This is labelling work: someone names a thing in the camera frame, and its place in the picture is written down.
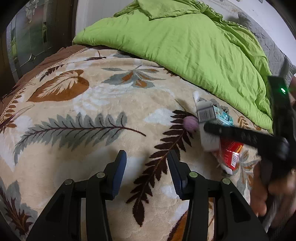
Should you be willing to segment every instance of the silver rivet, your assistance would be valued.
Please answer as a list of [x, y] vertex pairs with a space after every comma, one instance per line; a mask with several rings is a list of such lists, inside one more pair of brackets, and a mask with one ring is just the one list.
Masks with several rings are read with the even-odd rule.
[[198, 174], [196, 172], [190, 172], [189, 176], [195, 178], [198, 176]]
[[228, 178], [223, 178], [222, 182], [227, 185], [230, 184], [230, 180]]
[[65, 185], [70, 185], [72, 182], [73, 182], [72, 179], [67, 179], [67, 180], [64, 181], [64, 184]]
[[103, 173], [103, 172], [98, 172], [98, 174], [97, 174], [96, 176], [97, 176], [97, 178], [102, 178], [102, 177], [105, 176], [105, 173]]

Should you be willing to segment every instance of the person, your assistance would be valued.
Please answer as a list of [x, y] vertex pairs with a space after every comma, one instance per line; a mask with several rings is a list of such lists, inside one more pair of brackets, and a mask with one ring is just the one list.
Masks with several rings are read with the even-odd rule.
[[250, 193], [250, 206], [257, 216], [266, 214], [266, 200], [268, 193], [282, 195], [283, 199], [279, 210], [271, 223], [271, 227], [279, 226], [283, 219], [289, 219], [296, 210], [296, 170], [292, 169], [282, 179], [271, 182], [265, 187], [260, 178], [260, 162], [254, 167], [253, 187]]

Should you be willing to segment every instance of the green comforter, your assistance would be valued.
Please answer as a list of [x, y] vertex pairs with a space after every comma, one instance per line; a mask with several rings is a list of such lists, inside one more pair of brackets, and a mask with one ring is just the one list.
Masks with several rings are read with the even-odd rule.
[[271, 130], [271, 72], [261, 46], [246, 28], [223, 21], [202, 2], [135, 0], [85, 28], [73, 43], [105, 45], [157, 62]]

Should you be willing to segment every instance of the pink ball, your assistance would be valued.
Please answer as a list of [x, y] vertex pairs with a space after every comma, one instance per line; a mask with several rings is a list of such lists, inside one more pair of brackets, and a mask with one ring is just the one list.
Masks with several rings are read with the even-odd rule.
[[198, 120], [195, 116], [186, 116], [183, 119], [184, 129], [188, 132], [194, 133], [198, 129]]

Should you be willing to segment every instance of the gray quilted fabric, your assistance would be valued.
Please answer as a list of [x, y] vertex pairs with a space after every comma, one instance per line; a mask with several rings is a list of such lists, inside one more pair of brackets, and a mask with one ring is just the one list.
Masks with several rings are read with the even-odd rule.
[[245, 12], [239, 12], [239, 23], [249, 29], [257, 38], [264, 53], [268, 58], [268, 65], [273, 75], [283, 77], [287, 87], [290, 85], [296, 66], [278, 48], [267, 32]]

